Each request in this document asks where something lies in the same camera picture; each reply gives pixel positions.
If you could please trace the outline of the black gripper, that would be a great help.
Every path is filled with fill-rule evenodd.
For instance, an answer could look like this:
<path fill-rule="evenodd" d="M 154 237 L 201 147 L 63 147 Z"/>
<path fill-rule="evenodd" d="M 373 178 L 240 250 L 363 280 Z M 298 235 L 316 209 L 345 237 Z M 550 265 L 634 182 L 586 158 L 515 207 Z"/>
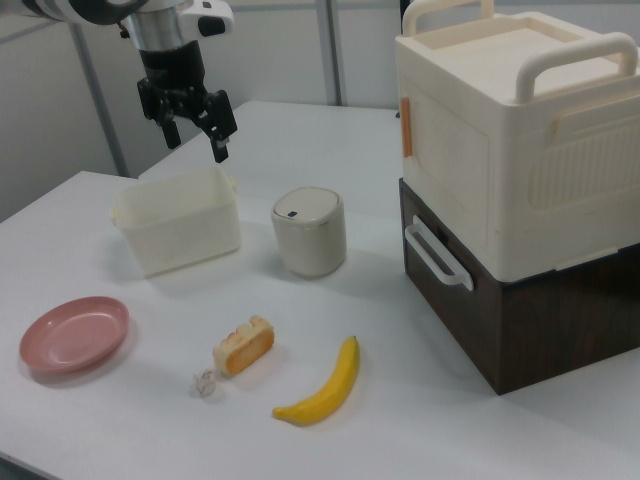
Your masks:
<path fill-rule="evenodd" d="M 224 162 L 237 124 L 227 92 L 209 93 L 204 87 L 205 67 L 198 42 L 166 51 L 141 51 L 140 56 L 146 73 L 137 82 L 143 115 L 161 128 L 167 147 L 175 149 L 181 144 L 175 108 L 180 116 L 194 116 L 193 123 L 210 141 L 214 161 Z"/>

